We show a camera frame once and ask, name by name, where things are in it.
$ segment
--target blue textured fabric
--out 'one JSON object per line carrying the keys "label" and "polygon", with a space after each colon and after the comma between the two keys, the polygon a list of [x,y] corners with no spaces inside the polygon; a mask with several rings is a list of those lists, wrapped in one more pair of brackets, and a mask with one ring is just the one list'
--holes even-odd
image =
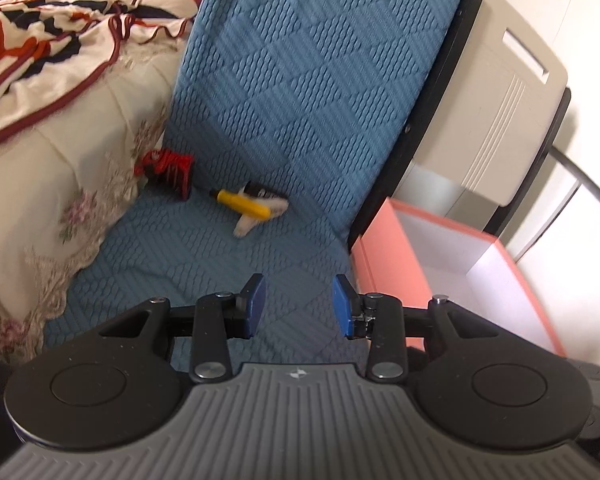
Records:
{"label": "blue textured fabric", "polygon": [[[256,180],[291,207],[244,240],[237,215],[194,192],[144,193],[80,272],[55,345],[149,296],[191,304],[267,279],[267,304],[232,359],[358,362],[338,335],[334,274],[349,272],[349,226],[378,176],[459,0],[204,0],[180,67],[165,145],[195,153],[196,183]],[[187,359],[179,341],[176,365]]]}

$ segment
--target pink box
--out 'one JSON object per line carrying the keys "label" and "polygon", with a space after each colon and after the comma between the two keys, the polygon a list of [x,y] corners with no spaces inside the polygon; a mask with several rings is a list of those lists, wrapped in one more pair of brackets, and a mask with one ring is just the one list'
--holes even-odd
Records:
{"label": "pink box", "polygon": [[[388,198],[353,246],[360,293],[426,308],[449,298],[542,348],[564,354],[538,299],[502,243],[464,224]],[[422,341],[408,338],[422,347]]]}

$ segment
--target black circular pad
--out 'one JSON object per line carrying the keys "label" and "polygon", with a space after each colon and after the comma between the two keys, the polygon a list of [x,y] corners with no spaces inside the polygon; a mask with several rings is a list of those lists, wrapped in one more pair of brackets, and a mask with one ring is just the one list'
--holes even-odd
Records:
{"label": "black circular pad", "polygon": [[600,408],[594,406],[591,409],[591,414],[584,425],[582,432],[578,436],[578,440],[597,440],[600,438]]}
{"label": "black circular pad", "polygon": [[99,450],[165,423],[182,394],[177,373],[154,353],[168,310],[143,304],[18,368],[4,403],[21,436],[56,449]]}
{"label": "black circular pad", "polygon": [[474,390],[498,406],[528,406],[546,392],[544,377],[521,365],[491,365],[474,374]]}
{"label": "black circular pad", "polygon": [[115,399],[125,389],[125,375],[113,366],[84,363],[61,371],[51,391],[71,406],[97,406]]}
{"label": "black circular pad", "polygon": [[578,436],[592,395],[566,359],[452,302],[430,304],[429,311],[436,323],[427,343],[433,359],[416,395],[442,430],[477,446],[512,451]]}
{"label": "black circular pad", "polygon": [[577,359],[567,359],[567,361],[580,370],[580,373],[583,374],[587,379],[592,381],[600,381],[600,366],[593,363],[578,361]]}

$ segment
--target logo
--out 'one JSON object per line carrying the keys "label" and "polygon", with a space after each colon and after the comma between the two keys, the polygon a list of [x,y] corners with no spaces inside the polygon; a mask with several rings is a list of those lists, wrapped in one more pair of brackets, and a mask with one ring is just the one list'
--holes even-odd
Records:
{"label": "logo", "polygon": [[293,372],[290,372],[288,375],[290,375],[294,379],[300,380],[303,377],[306,377],[308,375],[308,373],[305,372],[304,370],[302,370],[302,368],[296,368],[296,370],[294,370]]}

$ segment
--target black metal bar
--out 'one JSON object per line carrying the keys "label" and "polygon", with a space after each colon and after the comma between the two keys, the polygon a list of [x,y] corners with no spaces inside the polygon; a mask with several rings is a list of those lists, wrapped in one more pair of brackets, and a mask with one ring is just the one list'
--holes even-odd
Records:
{"label": "black metal bar", "polygon": [[589,191],[593,197],[600,202],[600,187],[598,184],[593,182],[590,179],[589,175],[587,175],[584,171],[582,171],[575,162],[573,162],[568,156],[566,156],[563,152],[558,150],[555,146],[551,147],[549,150],[551,156],[560,162],[564,166],[564,169],[571,173],[576,180],[581,183],[587,191]]}
{"label": "black metal bar", "polygon": [[576,193],[580,189],[580,186],[581,184],[579,182],[576,182],[576,184],[573,187],[571,187],[571,189],[567,193],[567,196],[564,197],[558,209],[554,211],[551,214],[551,216],[549,216],[549,219],[544,223],[544,225],[534,235],[534,237],[531,238],[531,240],[529,240],[529,242],[522,248],[522,250],[518,254],[516,254],[516,256],[513,258],[514,262],[518,263],[525,256],[525,254],[527,254],[530,251],[530,249],[538,243],[538,240],[542,238],[544,233],[549,230],[549,227],[551,227],[554,224],[555,220],[558,218],[558,216],[560,216],[560,213],[562,213],[565,210],[565,208],[569,205],[571,199],[576,195]]}
{"label": "black metal bar", "polygon": [[429,337],[433,321],[429,311],[424,308],[405,306],[402,308],[404,317],[404,333],[407,337]]}
{"label": "black metal bar", "polygon": [[394,194],[438,109],[451,76],[458,65],[482,0],[460,0],[436,60],[413,105],[402,133],[398,136],[378,178],[366,196],[349,230],[349,250],[371,225],[384,200]]}
{"label": "black metal bar", "polygon": [[191,337],[193,333],[193,320],[196,306],[178,306],[169,311],[167,334],[170,339],[174,337]]}
{"label": "black metal bar", "polygon": [[544,136],[544,140],[542,141],[542,145],[536,154],[536,158],[531,163],[529,170],[526,172],[520,187],[516,191],[516,194],[513,196],[511,202],[509,202],[506,206],[497,208],[496,211],[494,211],[491,219],[483,229],[485,233],[494,236],[500,236],[515,212],[520,207],[520,204],[531,188],[536,176],[538,176],[538,172],[540,171],[540,168],[542,167],[542,164],[544,163],[544,160],[546,159],[546,156],[548,155],[549,150],[554,143],[555,137],[558,134],[558,130],[560,129],[564,119],[564,115],[567,113],[567,108],[569,107],[570,101],[571,90],[567,87],[564,89],[562,98],[560,99],[560,104],[558,104],[558,109],[555,111],[554,118],[549,125],[546,135]]}
{"label": "black metal bar", "polygon": [[222,314],[223,302],[230,300],[235,301],[233,294],[218,292],[196,303],[189,361],[189,377],[194,383],[217,383],[232,376]]}
{"label": "black metal bar", "polygon": [[399,383],[408,373],[402,302],[393,296],[367,294],[365,309],[375,312],[366,378],[376,383]]}

